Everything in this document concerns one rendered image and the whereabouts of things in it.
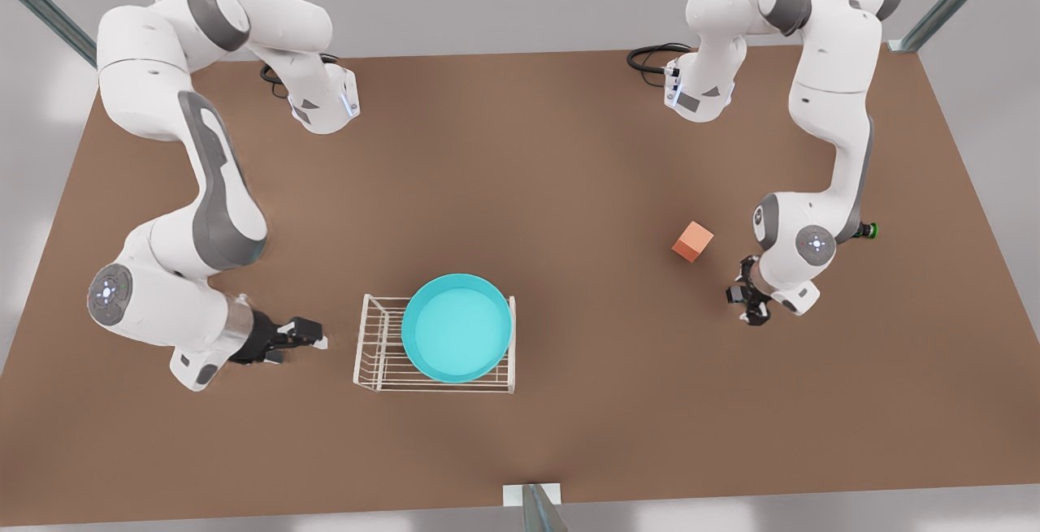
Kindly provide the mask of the orange-red cube button switch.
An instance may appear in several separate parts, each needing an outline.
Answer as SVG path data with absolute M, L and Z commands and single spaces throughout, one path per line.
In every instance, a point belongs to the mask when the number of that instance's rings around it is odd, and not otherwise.
M 691 221 L 679 238 L 673 243 L 672 250 L 687 262 L 694 262 L 712 242 L 714 234 L 705 227 Z

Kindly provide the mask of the turquoise round plate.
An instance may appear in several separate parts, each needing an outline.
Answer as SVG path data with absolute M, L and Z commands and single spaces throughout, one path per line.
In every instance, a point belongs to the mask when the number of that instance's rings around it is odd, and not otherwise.
M 513 310 L 490 281 L 470 274 L 431 280 L 405 305 L 406 357 L 438 383 L 472 383 L 505 358 Z

